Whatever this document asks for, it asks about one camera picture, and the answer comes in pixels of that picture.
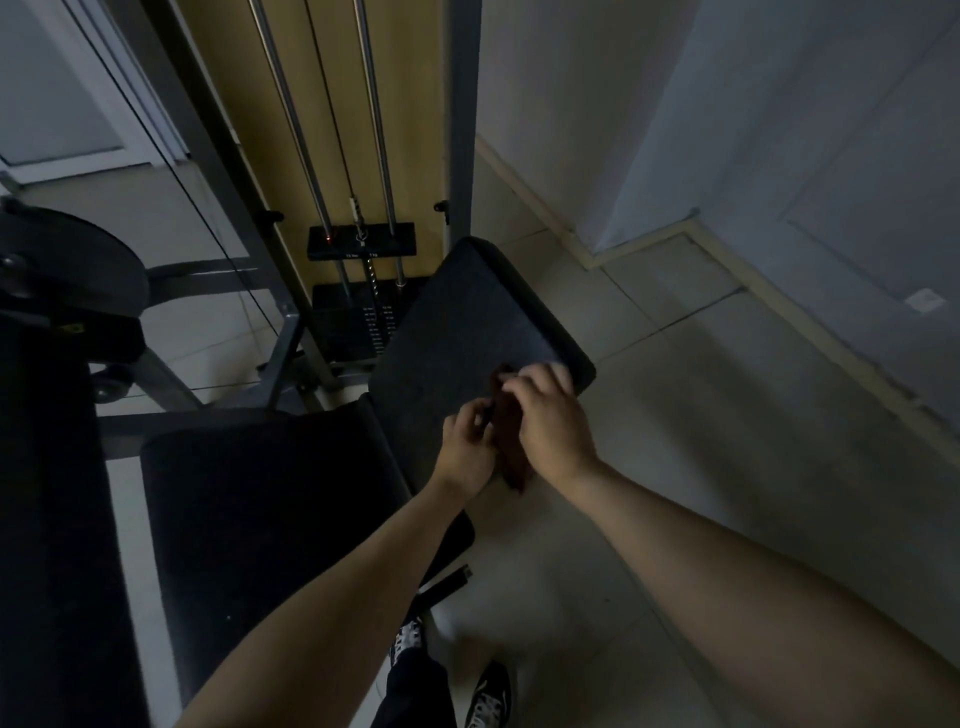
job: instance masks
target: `black padded backrest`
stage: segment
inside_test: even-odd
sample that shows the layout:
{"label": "black padded backrest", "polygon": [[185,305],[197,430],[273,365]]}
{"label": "black padded backrest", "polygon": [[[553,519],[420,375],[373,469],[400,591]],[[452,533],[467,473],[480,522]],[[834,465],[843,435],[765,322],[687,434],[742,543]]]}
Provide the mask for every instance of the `black padded backrest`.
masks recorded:
{"label": "black padded backrest", "polygon": [[251,629],[401,505],[354,405],[163,435],[140,466],[184,704]]}
{"label": "black padded backrest", "polygon": [[577,391],[593,364],[496,247],[468,237],[424,286],[370,380],[377,420],[416,492],[440,450],[444,417],[490,393],[500,364],[569,367]]}

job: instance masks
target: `wrist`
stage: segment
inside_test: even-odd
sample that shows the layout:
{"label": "wrist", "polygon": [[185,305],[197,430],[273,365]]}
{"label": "wrist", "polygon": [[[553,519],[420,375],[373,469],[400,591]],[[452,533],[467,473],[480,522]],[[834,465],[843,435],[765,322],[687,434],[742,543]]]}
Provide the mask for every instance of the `wrist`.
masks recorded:
{"label": "wrist", "polygon": [[585,492],[589,491],[589,483],[607,467],[598,457],[587,458],[555,480],[551,480],[550,484],[570,503],[580,508]]}
{"label": "wrist", "polygon": [[460,483],[453,478],[437,473],[430,476],[421,492],[427,493],[441,505],[449,508],[453,511],[453,515],[460,513],[467,506],[469,500]]}

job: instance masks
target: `guide rod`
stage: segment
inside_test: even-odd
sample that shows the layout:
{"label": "guide rod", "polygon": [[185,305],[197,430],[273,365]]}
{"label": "guide rod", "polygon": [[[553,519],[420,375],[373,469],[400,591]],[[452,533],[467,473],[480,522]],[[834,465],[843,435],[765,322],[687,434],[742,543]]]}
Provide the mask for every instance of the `guide rod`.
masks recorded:
{"label": "guide rod", "polygon": [[[367,6],[364,0],[353,0],[353,9],[357,17],[357,33],[360,36],[360,51],[363,55],[363,70],[367,77],[367,95],[370,98],[370,114],[373,119],[373,137],[376,140],[376,158],[380,164],[380,182],[383,185],[383,200],[387,207],[387,223],[390,235],[396,235],[396,210],[394,208],[394,189],[390,184],[390,166],[387,163],[387,145],[383,139],[383,119],[380,116],[380,99],[376,91],[376,74],[373,72],[373,51],[370,45],[370,30],[367,27]],[[403,274],[403,259],[394,258],[396,263],[396,285],[403,287],[407,278]]]}
{"label": "guide rod", "polygon": [[[267,13],[263,8],[261,0],[249,1],[250,9],[253,13],[253,20],[256,23],[256,30],[260,34],[260,42],[263,44],[263,50],[267,54],[267,63],[270,65],[270,72],[274,76],[274,84],[280,95],[280,102],[283,104],[287,124],[290,125],[290,131],[294,136],[294,146],[297,147],[297,156],[300,157],[300,165],[303,167],[303,174],[306,175],[307,185],[310,187],[314,207],[320,215],[326,239],[332,240],[333,224],[330,222],[330,215],[326,211],[324,194],[320,191],[317,173],[314,171],[313,161],[306,147],[306,139],[303,136],[303,127],[300,125],[300,118],[297,116],[297,108],[294,106],[293,95],[290,92],[290,86],[287,84],[287,77],[283,73],[283,66],[280,63],[280,56],[276,50],[276,43],[274,42],[274,34],[270,30],[270,21],[267,20]],[[347,294],[347,300],[350,301],[349,279],[347,278],[347,269],[344,267],[344,261],[336,260],[334,262],[336,262],[337,265],[337,275],[340,278],[340,283],[343,285],[344,292]]]}

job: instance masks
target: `hand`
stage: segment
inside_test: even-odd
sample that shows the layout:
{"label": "hand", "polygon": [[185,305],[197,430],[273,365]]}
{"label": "hand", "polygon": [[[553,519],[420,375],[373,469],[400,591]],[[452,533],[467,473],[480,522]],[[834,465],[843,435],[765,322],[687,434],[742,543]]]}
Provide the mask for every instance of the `hand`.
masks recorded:
{"label": "hand", "polygon": [[577,479],[600,465],[587,415],[563,364],[531,364],[504,382],[523,408],[520,443],[530,464],[569,497]]}
{"label": "hand", "polygon": [[489,405],[490,400],[482,398],[469,401],[444,420],[444,444],[430,481],[451,489],[464,501],[476,496],[493,474],[493,426],[480,429],[484,407]]}

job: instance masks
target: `brown cloth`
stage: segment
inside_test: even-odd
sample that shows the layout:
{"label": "brown cloth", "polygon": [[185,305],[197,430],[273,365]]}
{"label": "brown cloth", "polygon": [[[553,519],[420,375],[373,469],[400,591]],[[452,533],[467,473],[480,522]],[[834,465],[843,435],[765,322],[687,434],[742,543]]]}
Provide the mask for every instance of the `brown cloth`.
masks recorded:
{"label": "brown cloth", "polygon": [[508,364],[498,366],[490,377],[490,389],[493,395],[490,421],[493,423],[493,444],[496,446],[496,467],[515,491],[523,493],[534,471],[527,460],[527,453],[520,444],[520,423],[523,421],[523,409],[514,395],[503,391],[500,375],[514,370]]}

